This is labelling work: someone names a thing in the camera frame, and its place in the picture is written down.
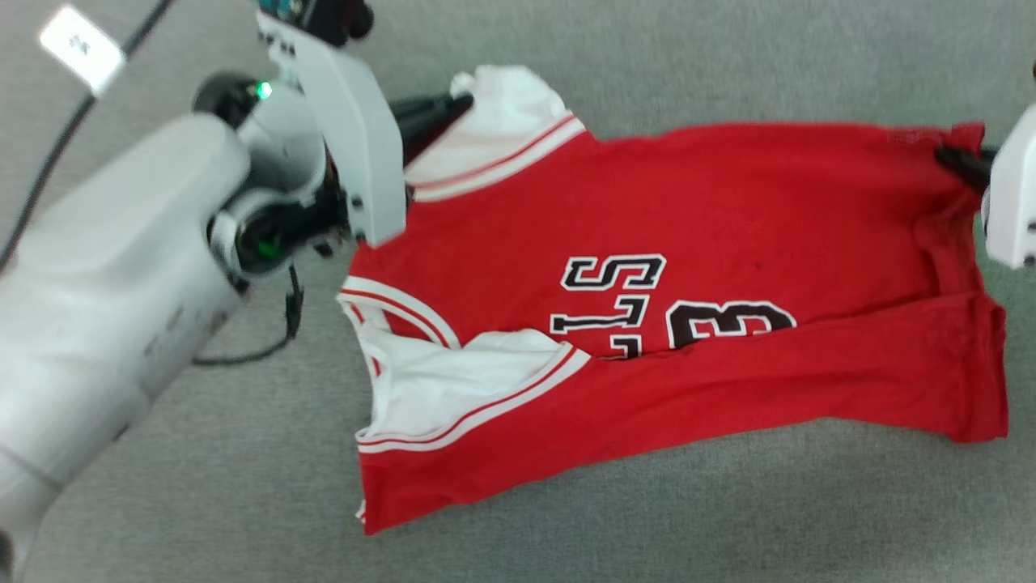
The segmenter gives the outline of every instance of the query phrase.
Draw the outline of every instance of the black cable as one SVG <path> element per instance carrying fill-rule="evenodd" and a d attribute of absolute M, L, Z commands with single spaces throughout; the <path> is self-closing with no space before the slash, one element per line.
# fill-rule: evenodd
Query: black cable
<path fill-rule="evenodd" d="M 287 346 L 295 340 L 295 337 L 298 336 L 298 327 L 301 325 L 303 321 L 303 301 L 306 297 L 306 290 L 298 284 L 298 273 L 295 272 L 295 265 L 291 265 L 291 267 L 288 268 L 288 272 L 291 274 L 291 294 L 284 299 L 284 319 L 287 330 L 285 331 L 284 339 L 282 339 L 280 343 L 264 351 L 246 356 L 196 358 L 194 360 L 194 366 L 203 368 L 222 368 L 252 365 L 254 362 L 259 362 L 260 360 L 265 360 L 287 348 Z"/>
<path fill-rule="evenodd" d="M 151 12 L 144 19 L 144 22 L 141 23 L 122 47 L 122 53 L 125 55 L 126 60 L 130 60 L 137 52 L 137 49 L 144 42 L 147 35 L 151 33 L 154 25 L 159 24 L 159 21 L 162 20 L 162 17 L 165 16 L 172 3 L 173 0 L 160 0 L 157 5 L 151 9 Z M 73 136 L 79 130 L 80 125 L 83 124 L 83 120 L 86 119 L 87 114 L 90 113 L 90 110 L 93 109 L 96 103 L 97 98 L 93 94 L 83 97 L 83 100 L 76 108 L 68 122 L 65 123 L 57 141 L 51 147 L 50 153 L 47 154 L 44 165 L 39 168 L 39 173 L 36 174 L 36 179 L 32 182 L 29 195 L 22 205 L 22 211 L 18 216 L 18 221 L 15 222 L 15 228 L 11 229 L 10 235 L 7 237 L 7 242 L 3 245 L 3 251 L 0 251 L 0 272 L 3 272 L 4 268 L 10 262 L 11 257 L 15 256 L 15 250 L 18 249 L 18 243 L 22 240 L 22 235 L 25 234 L 25 229 L 29 226 L 32 213 L 39 203 L 39 197 L 42 196 L 44 190 L 47 187 L 47 182 L 51 179 L 51 174 L 54 173 L 54 167 L 57 166 L 61 154 L 64 153 L 65 148 L 68 147 L 68 143 L 71 142 Z"/>

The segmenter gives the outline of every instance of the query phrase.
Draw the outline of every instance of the basketball jersey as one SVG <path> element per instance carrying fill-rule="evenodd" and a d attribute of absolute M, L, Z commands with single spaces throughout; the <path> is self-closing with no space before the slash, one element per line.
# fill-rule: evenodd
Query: basketball jersey
<path fill-rule="evenodd" d="M 600 141 L 521 67 L 408 169 L 339 300 L 374 386 L 367 532 L 566 469 L 817 417 L 1006 435 L 982 126 L 723 124 Z"/>

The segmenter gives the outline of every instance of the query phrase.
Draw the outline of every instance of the gray background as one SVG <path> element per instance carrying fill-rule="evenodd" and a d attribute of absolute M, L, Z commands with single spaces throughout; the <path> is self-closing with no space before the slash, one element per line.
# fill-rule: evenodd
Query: gray background
<path fill-rule="evenodd" d="M 56 0 L 0 2 L 0 231 L 82 87 L 36 48 Z M 143 0 L 78 0 L 124 38 Z M 602 137 L 727 119 L 948 124 L 1002 140 L 1036 100 L 1032 0 L 375 0 L 355 52 L 391 97 L 525 63 Z M 49 200 L 186 108 L 218 68 L 270 70 L 243 0 L 180 0 L 90 118 Z M 146 196 L 148 184 L 140 184 Z M 307 260 L 304 332 L 275 360 L 189 372 L 69 489 L 44 582 L 1036 580 L 1031 274 L 984 262 L 1010 314 L 1008 440 L 821 421 L 580 469 L 365 540 L 352 433 L 367 374 Z M 282 332 L 280 288 L 213 350 Z"/>

